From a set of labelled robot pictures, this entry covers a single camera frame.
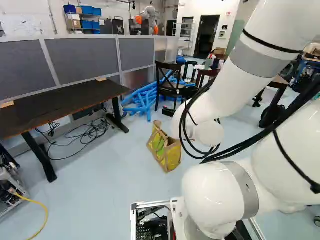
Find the table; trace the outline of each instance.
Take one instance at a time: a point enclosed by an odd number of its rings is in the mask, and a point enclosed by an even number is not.
[[[278,91],[276,92],[272,102],[270,103],[270,106],[269,106],[269,110],[265,113],[264,117],[261,119],[261,121],[259,122],[259,126],[260,128],[265,128],[267,125],[269,125],[270,121],[272,121],[272,113],[274,112],[274,109],[277,107],[281,97],[284,95],[287,87],[288,87],[289,83],[284,80],[281,76],[277,75],[273,80],[272,82],[270,82],[268,84],[268,87],[271,87],[271,88],[276,88],[278,89]],[[258,95],[253,99],[254,100],[254,103],[253,103],[253,107],[256,108],[256,107],[260,107],[260,101],[262,100],[261,96],[262,94],[264,93],[265,91],[265,88],[262,89]]]
[[[57,179],[57,175],[50,158],[29,131],[112,99],[114,116],[106,116],[123,132],[128,133],[129,129],[121,122],[118,100],[118,96],[128,91],[129,88],[109,79],[92,80],[15,100],[14,105],[0,109],[0,139],[22,135],[41,162],[51,183]]]

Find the electronic equipment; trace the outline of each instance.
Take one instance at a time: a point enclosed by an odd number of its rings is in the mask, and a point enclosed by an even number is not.
[[[0,218],[23,202],[19,197],[8,192],[10,188],[21,196],[29,197],[18,169],[13,164],[2,165],[0,167]]]

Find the blue storage bin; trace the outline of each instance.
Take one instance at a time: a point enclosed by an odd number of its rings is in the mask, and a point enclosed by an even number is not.
[[[93,15],[101,16],[101,8],[93,7]]]
[[[91,21],[93,29],[100,29],[100,24],[97,21]]]
[[[87,20],[82,20],[81,21],[81,26],[83,29],[92,29],[92,23]]]
[[[94,14],[94,10],[92,6],[81,6],[82,14]]]
[[[71,5],[71,4],[64,5],[64,6],[63,6],[63,9],[64,9],[64,12],[65,12],[66,14],[69,14],[69,13],[75,14],[75,13],[77,12],[77,11],[76,11],[76,6]]]

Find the cardboard box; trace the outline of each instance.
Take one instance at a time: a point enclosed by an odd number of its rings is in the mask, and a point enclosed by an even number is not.
[[[67,22],[68,29],[81,29],[80,20],[71,20],[69,19]]]
[[[67,16],[70,20],[80,20],[80,15],[78,14],[68,14]]]
[[[214,54],[226,54],[226,49],[223,48],[223,47],[216,47],[214,50],[213,50],[213,53]]]
[[[314,47],[311,51],[311,54],[317,57],[320,57],[320,49]]]
[[[75,12],[76,12],[77,14],[82,14],[82,8],[79,7],[79,6],[76,6],[76,7],[75,7]]]

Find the black cable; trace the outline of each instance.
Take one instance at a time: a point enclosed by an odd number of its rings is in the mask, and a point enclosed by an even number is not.
[[[155,212],[153,214],[156,215],[159,219],[162,220],[162,218],[158,214],[156,214]]]
[[[252,146],[253,144],[257,143],[258,141],[260,141],[261,139],[265,138],[267,135],[269,135],[270,133],[272,133],[273,130],[275,130],[278,126],[280,126],[285,120],[287,120],[292,114],[294,114],[298,109],[300,109],[304,104],[306,104],[309,100],[311,100],[313,98],[314,95],[316,95],[319,91],[320,91],[320,77],[316,78],[306,89],[306,91],[304,91],[303,93],[301,93],[293,102],[292,104],[288,107],[288,109],[284,112],[283,115],[280,116],[280,118],[278,120],[276,120],[272,125],[270,125],[269,127],[267,127],[265,130],[263,130],[262,132],[258,133],[257,135],[241,142],[238,143],[222,152],[213,154],[214,152],[216,152],[218,149],[218,147],[220,145],[218,145],[216,147],[216,149],[212,150],[212,148],[210,149],[209,152],[202,152],[200,150],[198,150],[195,146],[193,146],[193,144],[191,143],[191,141],[188,138],[188,134],[186,131],[186,118],[187,118],[187,114],[191,108],[191,106],[194,104],[194,102],[206,91],[208,91],[211,87],[211,84],[207,84],[205,85],[203,88],[201,88],[193,97],[192,99],[189,101],[189,103],[186,105],[182,115],[181,115],[181,119],[179,122],[179,138],[181,141],[181,145],[183,147],[183,149],[185,150],[185,152],[191,156],[192,158],[195,159],[204,159],[201,163],[208,163],[208,162],[213,162],[213,161],[217,161],[217,160],[221,160],[221,159],[225,159],[225,158],[229,158],[231,156],[236,155],[237,153],[242,152],[243,150],[249,148],[250,146]],[[182,129],[183,129],[183,133],[186,136],[186,141],[189,143],[189,145],[198,153],[203,154],[204,156],[194,156],[193,154],[191,154],[187,149],[186,146],[184,144],[183,138],[182,138]]]
[[[203,94],[205,93],[206,91],[208,91],[210,89],[210,87],[212,86],[213,82],[209,82],[207,83],[204,87],[202,87],[192,98],[191,100],[189,101],[189,103],[186,105],[186,107],[184,108],[183,112],[182,112],[182,115],[181,115],[181,118],[180,118],[180,122],[179,122],[179,139],[181,141],[181,145],[184,149],[184,151],[189,155],[191,156],[192,158],[194,159],[204,159],[206,156],[208,155],[211,155],[211,154],[214,154],[220,147],[220,144],[218,146],[215,147],[211,147],[210,150],[208,152],[203,152],[203,151],[200,151],[198,150],[193,144],[192,142],[190,141],[190,139],[188,138],[188,134],[187,134],[187,130],[186,130],[186,118],[187,118],[187,114],[190,114],[189,110],[190,110],[190,107],[192,106],[192,104],[194,104],[194,102]],[[185,139],[186,141],[188,142],[188,144],[196,151],[198,152],[199,154],[202,154],[203,156],[195,156],[193,154],[191,154],[185,144],[184,144],[184,141],[183,141],[183,138],[182,138],[182,128],[183,128],[183,133],[185,135]]]
[[[95,124],[96,121],[100,120],[101,123],[99,124]],[[72,132],[74,132],[75,130],[83,127],[83,126],[87,126],[89,127],[84,133],[82,134],[79,134],[79,135],[73,135],[73,136],[69,136]],[[71,142],[67,143],[67,144],[57,144],[55,142],[51,142],[47,136],[39,131],[37,128],[35,129],[37,132],[39,132],[40,134],[42,134],[46,140],[48,141],[48,143],[50,144],[49,148],[47,149],[47,155],[49,156],[49,158],[53,161],[60,161],[60,160],[65,160],[65,159],[68,159],[68,158],[71,158],[75,155],[77,155],[78,153],[80,153],[82,150],[84,150],[90,143],[92,143],[93,141],[97,140],[98,138],[102,137],[106,132],[107,130],[109,129],[109,124],[108,122],[103,118],[103,117],[100,117],[96,120],[93,120],[91,122],[91,124],[83,124],[81,126],[78,126],[76,128],[74,128],[73,130],[67,132],[64,137],[66,139],[73,139]],[[85,138],[89,138],[90,140],[88,142],[84,142],[84,139]],[[63,157],[63,158],[51,158],[50,157],[50,149],[52,148],[52,146],[58,146],[58,147],[66,147],[66,146],[70,146],[72,143],[74,143],[75,141],[77,140],[80,140],[80,143],[82,145],[84,145],[83,148],[81,148],[79,151],[77,151],[76,153],[70,155],[70,156],[67,156],[67,157]]]
[[[311,185],[311,191],[313,191],[315,194],[319,194],[320,193],[320,185],[313,181],[310,177],[308,177],[295,163],[294,161],[292,161],[292,159],[289,157],[289,155],[287,154],[287,152],[285,151],[284,147],[282,146],[278,133],[276,130],[273,131],[273,135],[274,135],[274,139],[276,144],[278,145],[278,148],[280,150],[280,152],[282,153],[282,155],[284,156],[284,158],[288,161],[288,163],[294,168],[294,170],[296,170],[296,172],[304,179],[306,180],[310,185]]]
[[[50,137],[53,137],[55,135],[55,130],[60,127],[60,123],[57,123],[57,122],[49,122],[48,123],[49,125],[49,130],[48,131],[43,131],[42,133],[43,134],[46,134],[48,133],[48,136]]]
[[[234,156],[243,150],[249,148],[253,144],[257,143],[258,141],[265,138],[267,135],[272,133],[277,127],[279,127],[284,121],[286,121],[290,116],[292,116],[297,110],[302,108],[308,101],[310,101],[319,91],[320,91],[320,77],[315,79],[309,87],[301,93],[287,108],[287,110],[279,117],[278,120],[276,120],[272,125],[267,127],[262,132],[256,134],[255,136],[238,143],[237,145],[234,145],[222,152],[219,152],[215,155],[208,156],[205,160],[201,162],[201,164],[226,159],[231,156]]]

